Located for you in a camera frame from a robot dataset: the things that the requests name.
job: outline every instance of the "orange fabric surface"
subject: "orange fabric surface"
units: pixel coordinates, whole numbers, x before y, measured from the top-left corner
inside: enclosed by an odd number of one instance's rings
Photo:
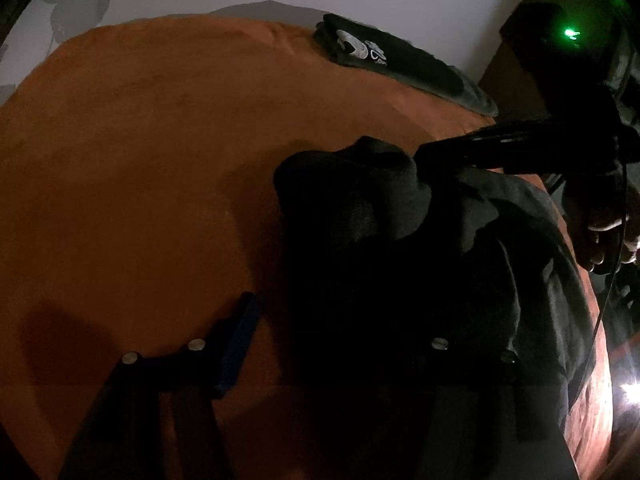
[[[545,190],[537,175],[521,175],[534,186]],[[572,254],[574,248],[569,238],[566,223],[558,211],[558,227]],[[578,266],[584,292],[589,303],[591,319],[595,326],[600,309],[591,288],[589,273]],[[607,340],[604,328],[600,326],[595,346],[596,364],[591,377],[567,417],[564,439],[574,457],[580,480],[599,478],[607,465],[607,455],[611,442],[613,425],[613,398],[611,373],[607,355]]]
[[[124,352],[175,351],[252,290],[264,317],[216,403],[225,445],[239,480],[312,478],[322,461],[290,373],[273,170],[365,134],[413,153],[491,122],[336,66],[309,30],[277,23],[157,18],[60,46],[0,108],[0,422],[18,450],[55,478]],[[599,460],[610,433],[592,424],[609,416],[590,402],[607,397],[602,351],[602,380],[570,417],[585,479],[586,450]]]

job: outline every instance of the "folded black cloth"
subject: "folded black cloth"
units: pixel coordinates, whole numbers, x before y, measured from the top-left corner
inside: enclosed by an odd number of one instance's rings
[[[552,202],[515,176],[423,170],[363,137],[274,175],[335,478],[576,478],[562,428],[592,324]],[[447,456],[469,476],[441,476]]]
[[[314,38],[336,63],[393,77],[479,114],[498,114],[495,102],[464,73],[408,41],[336,14],[323,18]]]

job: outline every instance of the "green led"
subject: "green led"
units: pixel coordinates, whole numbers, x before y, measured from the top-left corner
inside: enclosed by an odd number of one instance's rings
[[[580,36],[580,32],[578,30],[573,30],[572,28],[566,28],[564,30],[564,35],[568,37],[570,40],[577,40],[578,36]]]

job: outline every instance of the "black cable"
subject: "black cable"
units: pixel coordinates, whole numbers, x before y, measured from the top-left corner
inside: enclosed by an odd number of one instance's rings
[[[593,329],[593,335],[591,337],[591,345],[589,347],[589,354],[587,355],[587,359],[584,362],[584,370],[582,371],[582,377],[580,379],[580,388],[578,389],[578,394],[582,392],[584,385],[587,381],[587,370],[589,369],[589,363],[591,362],[591,358],[593,357],[593,351],[596,346],[598,329],[600,328],[600,323],[602,322],[602,316],[604,314],[604,311],[607,309],[607,305],[609,305],[609,298],[611,296],[613,284],[616,281],[616,274],[618,272],[618,268],[622,264],[622,249],[625,243],[625,231],[626,231],[626,215],[628,214],[627,187],[628,187],[628,176],[626,174],[626,164],[622,164],[623,209],[622,209],[622,222],[620,223],[620,241],[618,242],[618,257],[614,261],[614,267],[611,272],[611,279],[609,280],[609,286],[607,287],[607,296],[605,298],[604,304],[602,305],[602,308],[600,309],[600,313],[598,314],[598,319],[596,320],[596,325]]]
[[[564,184],[564,175],[559,174],[558,176],[556,176],[556,179],[549,186],[546,192],[548,192],[549,195],[553,195],[553,193],[555,193],[558,190],[558,188],[562,186],[562,184]]]

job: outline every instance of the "metal screw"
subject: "metal screw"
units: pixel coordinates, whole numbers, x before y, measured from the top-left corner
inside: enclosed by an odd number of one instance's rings
[[[138,360],[138,354],[135,352],[127,352],[122,356],[122,363],[126,365],[132,365]]]
[[[204,339],[192,339],[191,341],[189,341],[187,348],[191,351],[197,352],[199,350],[202,350],[206,344],[207,342],[204,341]]]
[[[431,346],[436,350],[446,350],[449,348],[449,341],[441,337],[435,337],[433,341],[431,341]]]

